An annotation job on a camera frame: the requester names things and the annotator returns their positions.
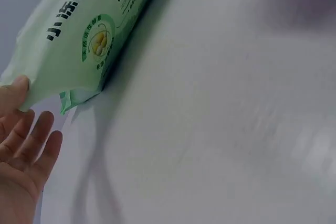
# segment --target circular emblem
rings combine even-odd
[[[82,61],[93,59],[95,64],[104,62],[110,54],[115,35],[113,19],[106,14],[95,17],[87,26],[82,41]]]

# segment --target green package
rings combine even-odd
[[[147,0],[42,0],[19,32],[1,76],[29,77],[25,111],[60,93],[61,113],[100,93]]]

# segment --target finger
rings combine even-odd
[[[62,145],[62,138],[61,132],[52,132],[41,157],[27,171],[28,176],[33,180],[38,191],[43,190],[56,163]]]
[[[28,165],[32,164],[42,149],[53,123],[54,115],[48,111],[43,112],[30,136],[14,157],[23,160]]]
[[[0,144],[0,162],[7,162],[24,143],[33,124],[35,113],[29,110],[14,126],[8,138]]]
[[[27,97],[29,79],[20,76],[12,85],[0,87],[0,117],[10,114],[19,108]]]
[[[21,118],[22,115],[11,113],[0,119],[0,143],[9,136],[10,132]]]

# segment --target yellow beans illustration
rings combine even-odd
[[[97,56],[100,56],[102,52],[103,52],[103,47],[100,45],[100,46],[97,48],[96,55],[97,55]]]
[[[98,33],[97,36],[96,36],[96,43],[101,44],[104,37],[105,37],[104,32]]]
[[[100,46],[100,45],[99,45],[98,43],[94,43],[94,44],[92,45],[92,50],[93,50],[94,54],[97,53],[97,48],[98,48],[99,46]]]
[[[104,37],[104,39],[103,39],[102,42],[101,42],[101,45],[102,45],[102,47],[105,47],[106,44],[107,44],[107,38]]]

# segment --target white fabric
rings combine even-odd
[[[152,0],[42,224],[334,223],[334,1]]]

